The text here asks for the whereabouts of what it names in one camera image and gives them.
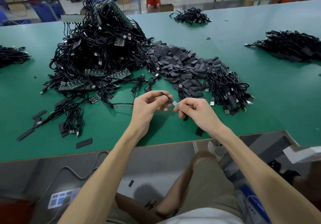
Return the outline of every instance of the person's right hand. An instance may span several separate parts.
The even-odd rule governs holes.
[[[185,114],[190,116],[197,126],[212,137],[225,127],[205,99],[185,98],[179,102],[179,109],[175,107],[174,111],[179,112],[180,118],[184,118]]]

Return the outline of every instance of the hand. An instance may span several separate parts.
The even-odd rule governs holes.
[[[225,127],[205,99],[185,98],[179,102],[179,109],[175,107],[174,111],[179,112],[180,118],[190,116],[197,126],[212,137]]]
[[[156,110],[168,111],[166,106],[171,106],[168,103],[166,96],[160,96],[161,92],[169,98],[173,98],[169,92],[164,90],[153,90],[147,92],[134,100],[132,120],[130,121],[129,128],[134,129],[139,135],[140,140],[149,129],[149,123],[154,116]]]

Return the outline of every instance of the forearm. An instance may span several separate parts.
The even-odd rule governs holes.
[[[127,128],[108,157],[84,184],[59,224],[95,224],[106,221],[132,149],[139,138]]]
[[[321,223],[321,212],[251,151],[229,128],[213,132],[251,184],[274,224]]]

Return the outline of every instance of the white power strip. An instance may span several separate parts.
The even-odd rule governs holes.
[[[70,197],[70,201],[66,204],[70,204],[76,195],[79,193],[80,188],[70,189],[59,193],[52,194],[49,200],[48,209],[62,206],[62,203],[66,197]]]

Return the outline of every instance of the white shirt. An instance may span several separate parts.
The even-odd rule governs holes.
[[[174,216],[158,224],[244,224],[242,220],[224,210],[200,208]]]

